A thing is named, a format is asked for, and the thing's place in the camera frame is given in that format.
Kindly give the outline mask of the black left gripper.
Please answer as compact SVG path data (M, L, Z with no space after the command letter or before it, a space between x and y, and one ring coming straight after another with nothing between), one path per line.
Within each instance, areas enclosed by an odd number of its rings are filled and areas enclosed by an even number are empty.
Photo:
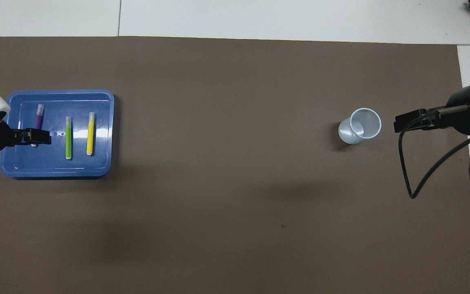
M0 151L16 145L51 145L50 132L42 129L12 129L6 122L0 123Z

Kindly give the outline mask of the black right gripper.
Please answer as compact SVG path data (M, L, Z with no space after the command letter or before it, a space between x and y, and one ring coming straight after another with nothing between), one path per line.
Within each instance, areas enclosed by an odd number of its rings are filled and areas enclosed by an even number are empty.
M455 128L459 133L464 135L470 135L470 86L462 88L460 91L455 92L447 101L446 105L431 108L433 110L443 110L445 108L457 107L457 106L468 106L467 110L455 112L452 114L440 115L440 118L431 120L431 123L425 126L422 122L413 122L412 120L425 115L425 109L416 109L402 115L395 117L394 121L394 132L399 134L403 130L433 130L433 129L445 129Z

